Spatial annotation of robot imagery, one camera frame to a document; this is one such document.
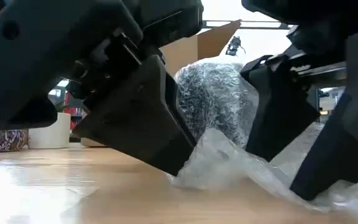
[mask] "plastic bubble wrap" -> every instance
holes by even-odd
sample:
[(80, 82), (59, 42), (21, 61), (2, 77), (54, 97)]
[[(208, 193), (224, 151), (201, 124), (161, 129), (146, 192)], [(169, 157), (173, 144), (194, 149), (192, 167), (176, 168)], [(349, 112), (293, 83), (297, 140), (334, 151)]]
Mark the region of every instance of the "plastic bubble wrap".
[(270, 163), (245, 152), (258, 95), (239, 76), (243, 66), (235, 57), (216, 57), (200, 60), (177, 73), (179, 105), (199, 140), (178, 176), (168, 176), (171, 184), (221, 190), (250, 178), (270, 194), (307, 208), (358, 214), (358, 184), (339, 181), (312, 202), (289, 189), (322, 124), (312, 123)]

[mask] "wooden floor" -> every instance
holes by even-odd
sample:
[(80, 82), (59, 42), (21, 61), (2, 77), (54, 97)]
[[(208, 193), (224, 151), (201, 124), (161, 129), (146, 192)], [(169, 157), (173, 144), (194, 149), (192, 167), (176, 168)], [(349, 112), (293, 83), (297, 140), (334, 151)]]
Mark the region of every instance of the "wooden floor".
[(0, 223), (358, 223), (270, 196), (251, 181), (212, 192), (108, 148), (0, 153)]

